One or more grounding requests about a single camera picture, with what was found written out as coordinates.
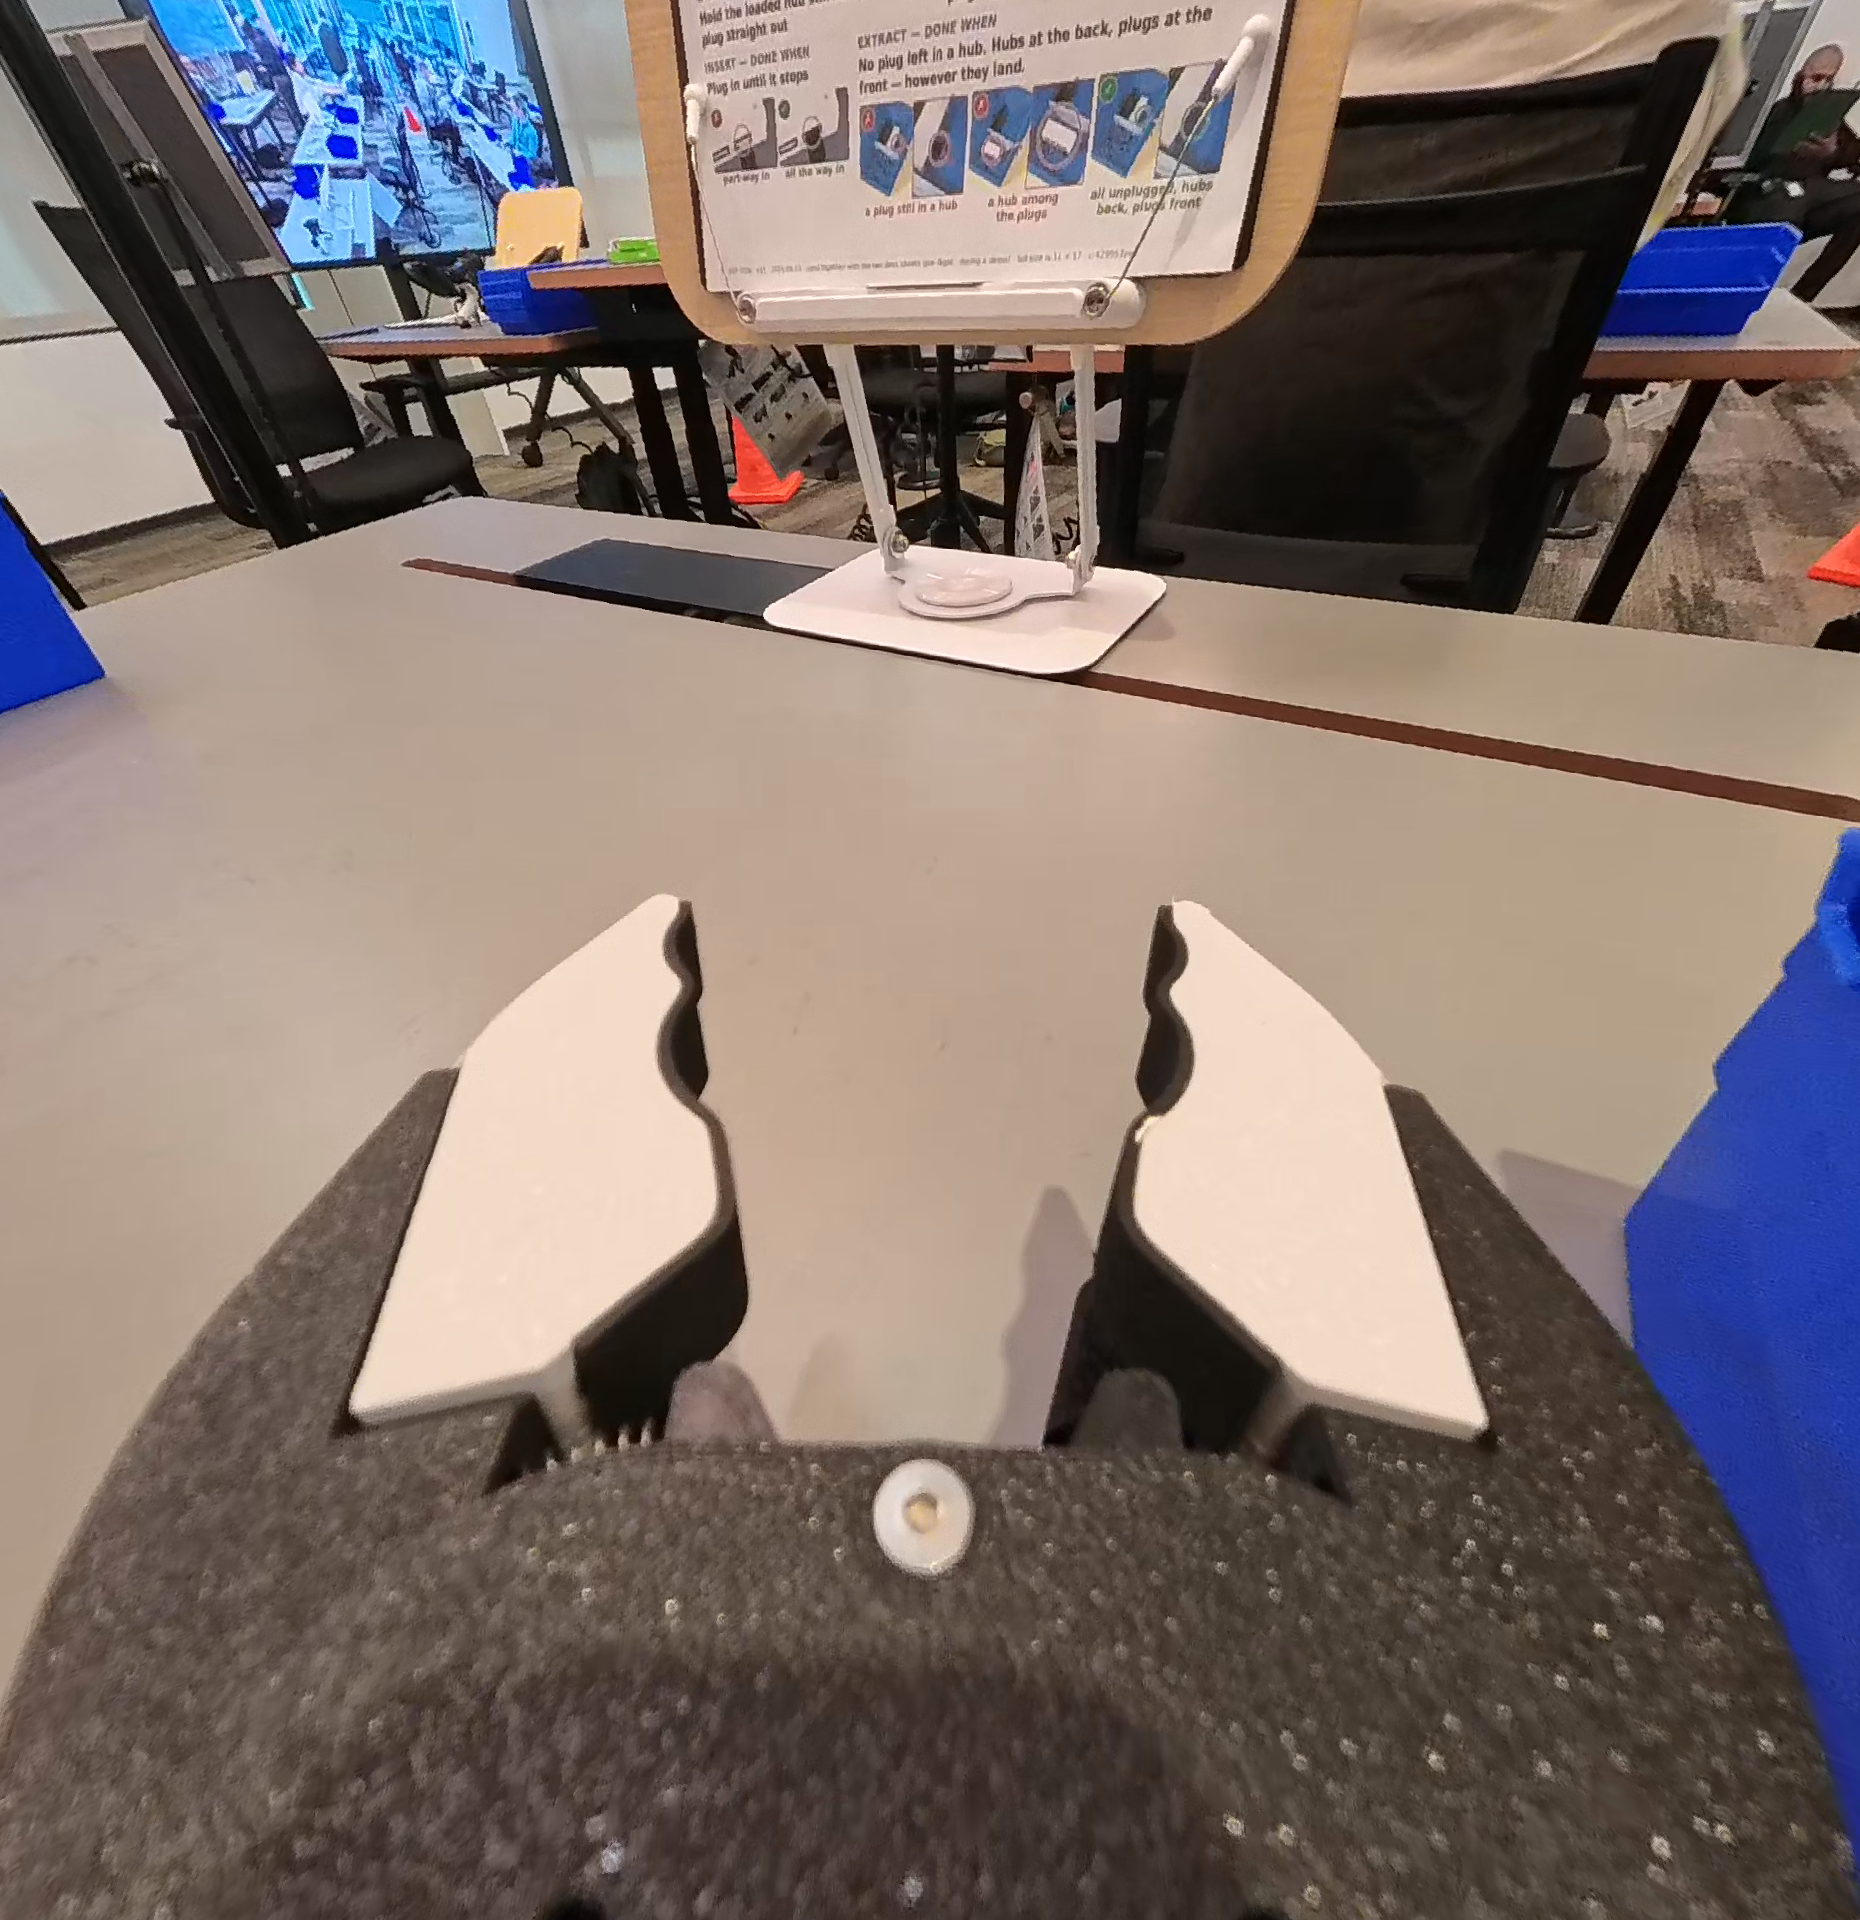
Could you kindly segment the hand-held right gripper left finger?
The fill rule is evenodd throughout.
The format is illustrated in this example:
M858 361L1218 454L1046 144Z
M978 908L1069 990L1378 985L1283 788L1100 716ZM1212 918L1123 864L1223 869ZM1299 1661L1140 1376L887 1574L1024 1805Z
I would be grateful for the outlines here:
M557 1449L666 1435L750 1301L700 995L695 908L653 896L484 1025L346 1394L355 1428L531 1405Z

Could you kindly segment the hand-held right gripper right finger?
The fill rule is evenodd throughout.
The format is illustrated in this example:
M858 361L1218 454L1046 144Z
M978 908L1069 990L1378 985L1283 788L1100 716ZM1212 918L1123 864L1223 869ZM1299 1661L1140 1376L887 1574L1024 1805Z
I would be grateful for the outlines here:
M1050 1447L1154 1405L1176 1447L1296 1459L1366 1420L1482 1445L1477 1386L1393 1108L1368 1053L1209 908L1159 908L1135 1069L1091 1277L1044 1420Z

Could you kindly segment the large blue plastic bin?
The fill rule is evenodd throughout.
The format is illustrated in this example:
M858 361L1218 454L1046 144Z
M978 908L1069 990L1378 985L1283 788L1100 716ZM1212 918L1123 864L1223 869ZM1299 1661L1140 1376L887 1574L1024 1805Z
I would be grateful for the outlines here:
M1625 1222L1638 1361L1773 1597L1860 1879L1860 829Z

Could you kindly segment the white document stand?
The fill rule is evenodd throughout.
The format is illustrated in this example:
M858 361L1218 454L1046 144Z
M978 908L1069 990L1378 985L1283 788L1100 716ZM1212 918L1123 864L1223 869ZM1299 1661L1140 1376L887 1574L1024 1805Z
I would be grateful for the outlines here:
M1247 247L1208 277L973 281L725 293L710 286L696 158L700 90L686 83L676 4L625 6L654 239L671 291L721 346L825 350L846 416L871 545L768 611L778 632L1065 679L1105 659L1156 608L1160 578L1100 563L1091 420L1077 431L1080 535L1063 560L939 548L909 535L887 493L855 350L1069 347L1089 413L1100 347L1196 346L1246 316L1293 261L1317 203L1358 4L1292 4Z

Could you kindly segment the black flat mat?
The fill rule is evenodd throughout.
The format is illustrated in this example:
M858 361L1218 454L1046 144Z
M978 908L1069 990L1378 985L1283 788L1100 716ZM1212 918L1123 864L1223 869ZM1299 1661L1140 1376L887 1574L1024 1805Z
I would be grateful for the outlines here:
M768 611L833 567L786 564L654 542L594 541L525 567L520 588L762 628Z

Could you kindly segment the black mesh chair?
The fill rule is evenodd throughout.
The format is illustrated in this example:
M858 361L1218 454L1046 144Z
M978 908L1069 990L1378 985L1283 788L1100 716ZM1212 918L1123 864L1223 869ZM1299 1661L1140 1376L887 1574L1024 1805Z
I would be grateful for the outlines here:
M1135 556L1156 573L1511 614L1618 281L1713 61L1343 97L1267 296L1189 353Z

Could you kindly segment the brown-edged background table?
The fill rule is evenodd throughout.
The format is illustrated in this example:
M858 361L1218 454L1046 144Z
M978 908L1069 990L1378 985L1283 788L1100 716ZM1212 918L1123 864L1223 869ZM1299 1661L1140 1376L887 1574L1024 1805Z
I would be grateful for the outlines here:
M450 429L448 399L487 388L534 384L522 459L534 466L552 395L568 388L606 439L636 459L653 514L750 527L728 499L725 427L700 369L703 334L674 299L654 261L577 259L531 267L538 286L590 294L594 328L510 338L484 313L404 318L320 336L333 361L394 367L375 380L389 399L406 395L438 429Z

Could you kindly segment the black office chair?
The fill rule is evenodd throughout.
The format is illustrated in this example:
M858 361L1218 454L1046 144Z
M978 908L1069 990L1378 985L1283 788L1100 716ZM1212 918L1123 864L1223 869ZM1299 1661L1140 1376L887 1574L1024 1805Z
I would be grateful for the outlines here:
M233 523L265 531L264 509L214 434L201 406L204 374L229 384L256 429L298 538L352 531L404 515L429 500L484 499L473 455L435 434L372 439L352 389L269 278L185 284L193 328L168 346L143 314L92 217L78 205L36 202L51 239L79 273L168 406L168 426Z

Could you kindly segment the blue storage tray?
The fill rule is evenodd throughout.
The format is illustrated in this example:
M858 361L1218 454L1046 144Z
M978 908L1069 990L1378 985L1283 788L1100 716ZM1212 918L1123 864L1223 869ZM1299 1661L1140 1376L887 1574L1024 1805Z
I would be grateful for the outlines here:
M1792 223L1662 229L1628 263L1599 336L1732 338L1776 291L1801 241Z
M483 270L478 291L489 324L510 338L594 328L588 293L571 286L538 286L531 270Z

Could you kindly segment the grey background table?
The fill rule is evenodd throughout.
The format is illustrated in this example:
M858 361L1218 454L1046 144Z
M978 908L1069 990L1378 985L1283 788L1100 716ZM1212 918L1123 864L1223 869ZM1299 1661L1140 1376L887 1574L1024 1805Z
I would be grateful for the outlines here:
M1623 605L1727 388L1773 389L1840 380L1860 367L1860 340L1787 291L1773 291L1732 336L1606 336L1584 374L1587 396L1683 388L1659 449L1643 466L1573 620L1607 625Z

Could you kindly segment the small wooden board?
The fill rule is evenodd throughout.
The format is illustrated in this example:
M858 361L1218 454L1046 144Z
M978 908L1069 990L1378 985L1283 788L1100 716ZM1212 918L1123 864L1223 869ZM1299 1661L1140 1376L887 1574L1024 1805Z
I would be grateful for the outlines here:
M582 241L583 203L575 186L512 189L495 209L490 267L567 266L579 257Z

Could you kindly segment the printed instruction sheet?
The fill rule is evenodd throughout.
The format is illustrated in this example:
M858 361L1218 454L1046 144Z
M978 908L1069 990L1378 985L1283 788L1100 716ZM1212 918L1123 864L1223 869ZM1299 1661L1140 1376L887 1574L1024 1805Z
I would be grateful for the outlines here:
M676 4L725 293L1208 277L1292 4Z

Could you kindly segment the wall screen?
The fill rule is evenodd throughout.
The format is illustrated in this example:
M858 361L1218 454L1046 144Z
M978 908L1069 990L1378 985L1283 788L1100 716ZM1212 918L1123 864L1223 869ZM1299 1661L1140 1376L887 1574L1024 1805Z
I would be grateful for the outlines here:
M296 270L492 253L568 186L525 3L143 3Z

